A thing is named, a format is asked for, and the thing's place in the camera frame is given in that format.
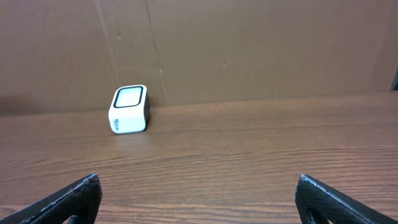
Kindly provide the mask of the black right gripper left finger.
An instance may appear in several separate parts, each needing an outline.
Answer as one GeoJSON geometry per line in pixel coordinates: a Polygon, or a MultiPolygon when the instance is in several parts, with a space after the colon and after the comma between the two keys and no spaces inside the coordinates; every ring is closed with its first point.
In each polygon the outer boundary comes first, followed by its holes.
{"type": "Polygon", "coordinates": [[[94,224],[101,199],[100,179],[97,174],[92,173],[1,219],[1,223],[94,224]]]}

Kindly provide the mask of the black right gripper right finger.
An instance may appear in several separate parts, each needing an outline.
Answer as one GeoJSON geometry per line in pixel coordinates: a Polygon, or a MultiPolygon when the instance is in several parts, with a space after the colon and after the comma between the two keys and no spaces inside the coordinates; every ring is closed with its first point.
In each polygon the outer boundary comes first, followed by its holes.
{"type": "Polygon", "coordinates": [[[312,224],[397,224],[323,182],[307,175],[299,177],[295,204],[302,223],[312,224]]]}

